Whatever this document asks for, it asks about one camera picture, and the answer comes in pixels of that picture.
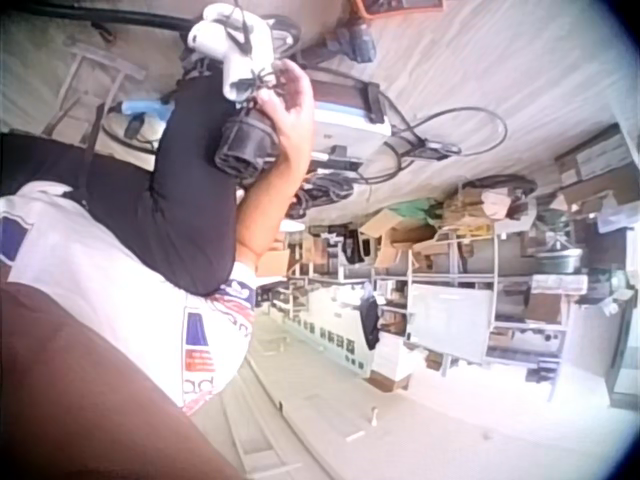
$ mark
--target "whiteboard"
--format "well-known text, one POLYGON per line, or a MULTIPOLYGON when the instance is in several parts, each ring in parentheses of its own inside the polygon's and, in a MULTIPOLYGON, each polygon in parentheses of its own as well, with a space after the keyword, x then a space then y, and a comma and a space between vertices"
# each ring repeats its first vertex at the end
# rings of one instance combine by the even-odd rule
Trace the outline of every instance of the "whiteboard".
POLYGON ((491 290, 411 285, 411 342, 481 362, 489 338, 492 301, 491 290))

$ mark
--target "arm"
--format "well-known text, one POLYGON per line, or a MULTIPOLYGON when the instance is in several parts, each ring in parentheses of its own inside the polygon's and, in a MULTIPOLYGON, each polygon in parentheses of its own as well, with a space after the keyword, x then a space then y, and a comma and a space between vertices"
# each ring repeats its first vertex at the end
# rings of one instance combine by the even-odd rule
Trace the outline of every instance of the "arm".
POLYGON ((293 196, 311 161, 313 146, 313 90, 309 77, 295 63, 284 60, 279 69, 283 98, 272 90, 258 92, 260 108, 273 121, 280 156, 247 192, 238 208, 236 260, 255 269, 278 233, 293 196))

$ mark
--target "man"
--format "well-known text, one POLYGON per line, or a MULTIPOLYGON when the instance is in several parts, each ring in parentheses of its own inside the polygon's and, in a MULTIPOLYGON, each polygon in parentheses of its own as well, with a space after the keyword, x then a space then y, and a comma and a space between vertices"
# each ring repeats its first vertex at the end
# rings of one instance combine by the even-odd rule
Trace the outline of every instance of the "man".
POLYGON ((246 355, 255 268, 313 143, 308 77, 289 61, 279 76, 282 99, 263 89, 257 101, 281 154, 237 212, 234 179, 211 163, 233 113, 221 72, 179 87, 153 173, 94 155, 86 205, 69 195, 82 188, 82 149, 3 136, 2 429, 5 452, 20 465, 87 477, 198 478, 210 468, 232 475, 212 454, 171 476, 190 452, 208 450, 148 379, 191 414, 246 355), (181 441, 193 448, 174 445, 181 441))

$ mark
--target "white fabric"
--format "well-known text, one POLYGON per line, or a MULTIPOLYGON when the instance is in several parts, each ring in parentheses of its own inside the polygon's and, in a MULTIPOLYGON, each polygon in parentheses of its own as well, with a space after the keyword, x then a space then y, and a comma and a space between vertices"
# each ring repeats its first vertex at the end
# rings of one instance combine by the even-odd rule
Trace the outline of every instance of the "white fabric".
POLYGON ((236 263, 217 294, 190 295, 144 266, 82 207, 60 197, 64 190, 32 182, 0 198, 0 259, 11 266, 8 281, 53 297, 192 411, 224 388, 246 355, 255 274, 236 263), (11 247, 16 237, 17 255, 11 247))

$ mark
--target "hand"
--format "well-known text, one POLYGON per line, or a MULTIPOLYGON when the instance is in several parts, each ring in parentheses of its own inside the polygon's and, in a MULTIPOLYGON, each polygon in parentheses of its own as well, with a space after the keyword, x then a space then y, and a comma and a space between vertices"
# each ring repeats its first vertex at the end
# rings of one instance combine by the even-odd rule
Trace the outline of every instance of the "hand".
POLYGON ((290 60, 277 62, 274 70, 282 86, 282 98, 266 88, 259 90, 256 98, 259 107, 275 125, 282 152, 280 161, 293 167, 302 180, 309 168, 313 148, 315 101, 311 81, 290 60))

